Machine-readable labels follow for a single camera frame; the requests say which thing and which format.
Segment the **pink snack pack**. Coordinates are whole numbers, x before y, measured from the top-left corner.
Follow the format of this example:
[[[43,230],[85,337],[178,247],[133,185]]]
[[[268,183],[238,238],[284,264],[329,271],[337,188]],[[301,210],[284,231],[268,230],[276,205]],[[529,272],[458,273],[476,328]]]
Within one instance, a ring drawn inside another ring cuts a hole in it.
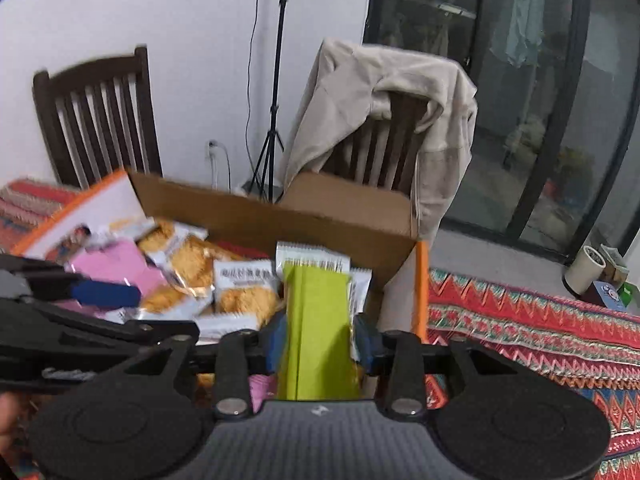
[[[276,375],[252,375],[248,378],[250,384],[250,398],[253,411],[257,413],[265,401],[272,399],[277,393]]]
[[[137,245],[120,240],[98,248],[83,249],[66,263],[66,269],[81,274],[81,281],[101,281],[134,285],[141,300],[167,284],[163,272],[150,266]]]

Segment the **small crisp packet dark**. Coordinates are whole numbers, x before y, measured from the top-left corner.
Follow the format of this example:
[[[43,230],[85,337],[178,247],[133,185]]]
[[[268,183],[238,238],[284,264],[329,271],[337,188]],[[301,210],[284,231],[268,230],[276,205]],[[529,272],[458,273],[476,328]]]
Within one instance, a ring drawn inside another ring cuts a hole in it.
[[[117,324],[127,321],[190,321],[212,303],[210,287],[185,289],[160,286],[145,296],[135,308],[120,308],[100,314],[100,318]]]

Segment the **green snack bar pack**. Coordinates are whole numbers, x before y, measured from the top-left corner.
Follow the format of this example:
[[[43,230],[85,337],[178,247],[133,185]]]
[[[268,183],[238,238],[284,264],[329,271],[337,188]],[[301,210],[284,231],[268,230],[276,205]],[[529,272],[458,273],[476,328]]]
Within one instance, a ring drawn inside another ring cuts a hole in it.
[[[284,266],[286,339],[279,400],[350,401],[360,397],[352,360],[349,277],[318,266]]]

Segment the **white crisp snack packet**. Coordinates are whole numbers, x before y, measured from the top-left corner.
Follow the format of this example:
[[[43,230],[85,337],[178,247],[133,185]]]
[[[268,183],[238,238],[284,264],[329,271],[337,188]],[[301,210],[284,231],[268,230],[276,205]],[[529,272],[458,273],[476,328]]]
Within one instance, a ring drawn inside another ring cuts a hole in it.
[[[136,244],[171,285],[194,296],[204,296],[215,288],[215,261],[244,261],[235,252],[206,240],[207,235],[206,230],[195,226],[154,219],[152,229]]]

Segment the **orange cardboard box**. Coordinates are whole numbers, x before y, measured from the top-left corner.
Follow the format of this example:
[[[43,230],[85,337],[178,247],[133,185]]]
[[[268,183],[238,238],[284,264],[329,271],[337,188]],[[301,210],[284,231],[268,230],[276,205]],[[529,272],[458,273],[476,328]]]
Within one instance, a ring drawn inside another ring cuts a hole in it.
[[[381,305],[369,313],[380,330],[427,338],[428,247],[423,240],[295,211],[252,198],[118,170],[79,193],[18,242],[15,255],[39,258],[75,226],[130,217],[160,217],[200,226],[232,245],[273,255],[280,242],[323,246],[373,272]]]

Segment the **dark wooden chair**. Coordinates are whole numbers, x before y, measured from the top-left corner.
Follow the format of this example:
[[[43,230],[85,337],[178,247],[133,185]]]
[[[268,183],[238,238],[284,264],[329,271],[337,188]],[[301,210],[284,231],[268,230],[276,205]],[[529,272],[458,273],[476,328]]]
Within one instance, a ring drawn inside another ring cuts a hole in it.
[[[32,97],[58,183],[88,188],[120,168],[163,173],[148,48],[32,78]]]

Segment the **studio light on stand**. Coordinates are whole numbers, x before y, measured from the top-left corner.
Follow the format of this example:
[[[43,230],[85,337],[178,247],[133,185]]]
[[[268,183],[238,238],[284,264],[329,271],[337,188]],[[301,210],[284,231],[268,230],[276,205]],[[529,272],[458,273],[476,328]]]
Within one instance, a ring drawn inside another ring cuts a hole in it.
[[[261,200],[274,202],[274,165],[276,164],[276,148],[284,152],[284,143],[278,130],[279,90],[282,62],[283,33],[286,6],[288,0],[278,0],[278,22],[276,45],[274,46],[273,75],[271,101],[269,107],[269,128],[266,132],[262,148],[256,162],[250,162],[253,168],[248,192],[257,191]]]

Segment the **patterned red tablecloth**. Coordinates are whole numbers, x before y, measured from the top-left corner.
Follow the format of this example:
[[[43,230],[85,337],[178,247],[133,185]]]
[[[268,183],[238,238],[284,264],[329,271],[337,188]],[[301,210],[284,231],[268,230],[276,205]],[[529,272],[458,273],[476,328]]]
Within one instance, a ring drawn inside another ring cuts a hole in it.
[[[381,297],[373,278],[368,313],[381,305]],[[424,341],[446,344],[454,336],[476,340],[586,396],[606,415],[612,432],[599,477],[638,477],[636,316],[466,278],[428,264]]]

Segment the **chair with beige jacket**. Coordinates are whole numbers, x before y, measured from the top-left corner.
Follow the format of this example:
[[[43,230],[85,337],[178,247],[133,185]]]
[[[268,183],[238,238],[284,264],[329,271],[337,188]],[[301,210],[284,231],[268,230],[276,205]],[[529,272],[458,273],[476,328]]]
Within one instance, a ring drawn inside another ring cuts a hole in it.
[[[284,185],[281,205],[422,240],[411,188],[424,136],[412,123],[426,105],[394,92],[390,109],[390,118],[369,117],[337,144],[319,171],[304,170]]]

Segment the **beige jacket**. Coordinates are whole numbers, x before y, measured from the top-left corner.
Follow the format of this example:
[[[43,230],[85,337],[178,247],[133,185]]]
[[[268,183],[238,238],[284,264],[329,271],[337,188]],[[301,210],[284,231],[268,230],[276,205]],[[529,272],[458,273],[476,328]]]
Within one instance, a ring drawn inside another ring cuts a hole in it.
[[[412,123],[424,139],[416,154],[411,198],[420,238],[434,242],[471,162],[477,118],[475,84],[448,58],[323,40],[285,150],[283,184],[290,186],[304,170],[319,171],[337,144],[369,117],[390,118],[394,92],[426,105]]]

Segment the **dark glass sliding door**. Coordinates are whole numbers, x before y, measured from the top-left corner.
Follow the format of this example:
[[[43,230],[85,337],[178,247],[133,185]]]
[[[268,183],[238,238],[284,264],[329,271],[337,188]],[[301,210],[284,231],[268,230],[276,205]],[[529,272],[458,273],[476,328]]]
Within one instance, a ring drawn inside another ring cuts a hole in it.
[[[477,88],[445,226],[566,261],[639,215],[639,0],[369,0],[363,38],[450,58]]]

